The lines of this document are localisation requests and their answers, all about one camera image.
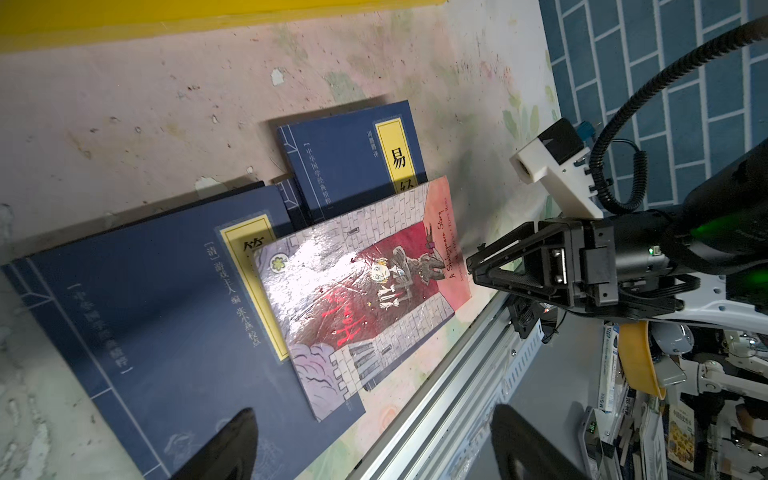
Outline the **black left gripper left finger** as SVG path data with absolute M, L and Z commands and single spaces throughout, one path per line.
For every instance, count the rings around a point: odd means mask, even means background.
M 250 479 L 257 459 L 257 449 L 256 415 L 252 408 L 245 408 L 171 478 Z

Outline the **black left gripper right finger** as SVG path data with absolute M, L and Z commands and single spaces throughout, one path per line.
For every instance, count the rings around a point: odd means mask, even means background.
M 502 479 L 588 479 L 510 405 L 494 407 L 490 437 Z

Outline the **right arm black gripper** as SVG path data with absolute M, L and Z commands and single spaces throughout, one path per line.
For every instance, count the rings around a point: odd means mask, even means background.
M 663 210 L 597 220 L 529 221 L 482 244 L 466 260 L 480 286 L 581 315 L 665 315 L 675 296 L 675 262 L 661 240 Z

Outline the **illustrated red grey book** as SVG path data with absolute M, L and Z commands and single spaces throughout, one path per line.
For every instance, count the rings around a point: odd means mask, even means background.
M 471 296 L 443 177 L 276 240 L 252 262 L 317 420 L 374 389 Z

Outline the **blue book yellow label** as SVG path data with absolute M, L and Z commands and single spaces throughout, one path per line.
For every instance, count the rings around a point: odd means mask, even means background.
M 312 224 L 428 181 L 406 100 L 283 124 L 276 137 Z

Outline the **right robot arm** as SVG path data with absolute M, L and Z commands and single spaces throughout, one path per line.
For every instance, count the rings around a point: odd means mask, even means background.
M 557 162 L 542 141 L 512 160 L 561 205 L 482 245 L 467 261 L 480 286 L 617 323 L 767 330 L 767 148 L 759 145 L 680 205 L 605 216 L 586 152 Z

